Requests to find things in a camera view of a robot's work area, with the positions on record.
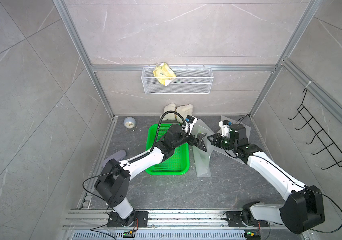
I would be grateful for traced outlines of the clear zip-top bag stack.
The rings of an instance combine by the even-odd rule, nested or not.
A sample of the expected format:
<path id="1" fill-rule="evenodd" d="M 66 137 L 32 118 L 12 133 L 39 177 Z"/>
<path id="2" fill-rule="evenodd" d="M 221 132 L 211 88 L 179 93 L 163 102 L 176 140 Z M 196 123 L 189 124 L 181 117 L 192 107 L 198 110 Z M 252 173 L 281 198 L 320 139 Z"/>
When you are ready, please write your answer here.
<path id="1" fill-rule="evenodd" d="M 196 173 L 199 178 L 212 176 L 210 170 L 210 159 L 213 148 L 210 143 L 207 143 L 207 141 L 203 141 L 203 145 L 205 145 L 205 151 L 193 146 Z"/>

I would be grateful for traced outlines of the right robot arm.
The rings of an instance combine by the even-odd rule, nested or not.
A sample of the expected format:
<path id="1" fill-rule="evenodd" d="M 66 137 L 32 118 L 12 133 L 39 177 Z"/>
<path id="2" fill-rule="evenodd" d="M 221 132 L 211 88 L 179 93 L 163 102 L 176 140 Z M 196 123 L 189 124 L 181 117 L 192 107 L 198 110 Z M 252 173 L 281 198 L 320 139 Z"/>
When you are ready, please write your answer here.
<path id="1" fill-rule="evenodd" d="M 248 142 L 242 125 L 221 125 L 222 132 L 208 136 L 211 145 L 233 152 L 233 156 L 256 170 L 282 196 L 282 205 L 251 202 L 243 206 L 242 223 L 251 227 L 260 221 L 284 225 L 294 234 L 301 234 L 325 222 L 321 191 L 295 179 L 275 164 L 255 144 Z"/>

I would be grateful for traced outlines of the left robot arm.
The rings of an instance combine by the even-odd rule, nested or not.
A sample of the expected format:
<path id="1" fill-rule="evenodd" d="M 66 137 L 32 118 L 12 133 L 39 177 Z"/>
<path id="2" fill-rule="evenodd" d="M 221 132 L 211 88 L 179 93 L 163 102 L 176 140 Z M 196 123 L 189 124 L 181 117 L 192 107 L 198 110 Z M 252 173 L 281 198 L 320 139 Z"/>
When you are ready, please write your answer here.
<path id="1" fill-rule="evenodd" d="M 182 125 L 172 124 L 147 151 L 127 160 L 109 160 L 97 178 L 94 188 L 125 225 L 135 219 L 135 209 L 127 199 L 130 181 L 146 169 L 171 158 L 176 148 L 189 144 L 206 152 L 206 133 L 193 135 Z"/>

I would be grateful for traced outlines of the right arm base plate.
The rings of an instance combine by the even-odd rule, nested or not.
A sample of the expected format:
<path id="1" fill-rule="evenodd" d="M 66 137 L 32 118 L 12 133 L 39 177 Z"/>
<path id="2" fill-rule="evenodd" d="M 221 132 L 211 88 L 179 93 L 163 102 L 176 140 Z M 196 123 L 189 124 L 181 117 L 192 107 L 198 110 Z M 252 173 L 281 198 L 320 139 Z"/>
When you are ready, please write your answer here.
<path id="1" fill-rule="evenodd" d="M 241 211 L 226 211 L 223 214 L 223 219 L 227 221 L 229 227 L 267 228 L 270 226 L 267 221 L 252 220 L 251 222 L 244 222 Z"/>

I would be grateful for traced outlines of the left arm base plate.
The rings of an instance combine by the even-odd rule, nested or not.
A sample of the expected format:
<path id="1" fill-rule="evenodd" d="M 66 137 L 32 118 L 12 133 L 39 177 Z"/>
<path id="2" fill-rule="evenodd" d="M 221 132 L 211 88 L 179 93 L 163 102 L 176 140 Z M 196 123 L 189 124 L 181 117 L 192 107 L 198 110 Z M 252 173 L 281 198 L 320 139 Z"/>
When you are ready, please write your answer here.
<path id="1" fill-rule="evenodd" d="M 148 211 L 133 211 L 127 218 L 123 219 L 116 212 L 110 212 L 107 226 L 115 227 L 147 227 Z"/>

